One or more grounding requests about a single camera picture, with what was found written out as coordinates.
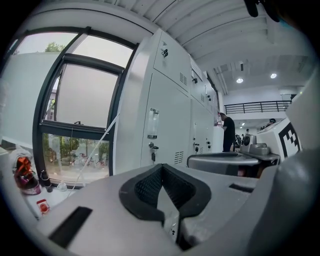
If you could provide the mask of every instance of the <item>tree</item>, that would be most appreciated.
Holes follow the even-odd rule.
[[[50,42],[45,48],[46,53],[57,53],[61,52],[66,46],[62,44],[57,44],[56,42]]]

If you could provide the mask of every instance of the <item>man in black shirt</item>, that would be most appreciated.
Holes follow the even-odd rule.
[[[236,136],[235,122],[224,113],[220,113],[220,116],[224,122],[223,152],[230,152],[231,145],[235,141]]]

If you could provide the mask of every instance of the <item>black rectangular slot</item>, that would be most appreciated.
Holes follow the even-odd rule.
[[[232,183],[229,188],[234,189],[234,190],[239,190],[242,192],[246,192],[246,193],[252,193],[254,191],[254,188],[252,187],[248,187],[248,186],[242,186],[242,185],[238,185],[235,183]]]
[[[67,248],[91,212],[92,209],[79,206],[58,226],[49,239],[57,245]]]

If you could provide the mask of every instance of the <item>cable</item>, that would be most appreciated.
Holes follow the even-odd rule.
[[[68,198],[72,192],[72,190],[74,190],[80,176],[82,175],[82,172],[84,171],[84,169],[86,168],[87,164],[89,163],[91,157],[93,156],[95,150],[97,149],[97,147],[99,146],[99,144],[101,143],[101,141],[105,138],[105,136],[107,135],[107,133],[110,131],[110,129],[112,128],[112,126],[114,126],[114,124],[116,123],[118,117],[119,117],[120,113],[116,115],[116,117],[113,119],[112,123],[109,125],[108,129],[105,131],[105,133],[102,135],[101,139],[98,141],[98,143],[95,145],[94,149],[92,150],[91,154],[89,155],[89,157],[87,158],[85,164],[84,164],[84,167],[82,168],[82,170],[80,171],[79,173],[79,176],[78,178],[76,179],[76,181],[74,182],[74,186],[73,188],[71,189],[70,193],[68,194],[68,196],[66,198]]]

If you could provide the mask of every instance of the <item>red packet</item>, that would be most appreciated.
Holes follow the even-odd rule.
[[[36,204],[38,205],[42,215],[45,215],[50,211],[50,206],[47,203],[46,199],[42,199],[42,200],[36,202]]]

